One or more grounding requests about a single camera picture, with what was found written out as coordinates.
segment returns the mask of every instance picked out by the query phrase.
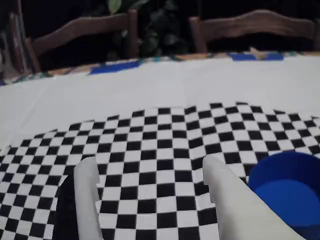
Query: checkered cloth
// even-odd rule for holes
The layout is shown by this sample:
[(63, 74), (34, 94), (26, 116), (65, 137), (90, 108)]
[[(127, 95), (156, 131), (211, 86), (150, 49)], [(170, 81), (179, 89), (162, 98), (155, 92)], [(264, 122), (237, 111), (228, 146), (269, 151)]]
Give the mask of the checkered cloth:
[(218, 239), (204, 156), (246, 182), (265, 156), (317, 155), (319, 142), (319, 119), (246, 103), (140, 110), (17, 140), (0, 156), (0, 236), (51, 239), (59, 184), (96, 156), (104, 239)]

